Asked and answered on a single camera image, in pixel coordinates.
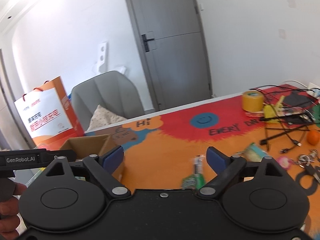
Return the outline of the left hand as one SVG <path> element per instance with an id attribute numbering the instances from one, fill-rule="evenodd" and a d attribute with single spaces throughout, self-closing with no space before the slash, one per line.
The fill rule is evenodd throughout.
<path id="1" fill-rule="evenodd" d="M 4 239 L 12 240 L 19 236 L 16 230 L 20 224 L 18 217 L 18 199 L 15 196 L 20 196 L 27 187 L 24 184 L 16 183 L 13 196 L 6 202 L 1 202 L 1 215 L 5 218 L 1 219 L 1 236 Z"/>

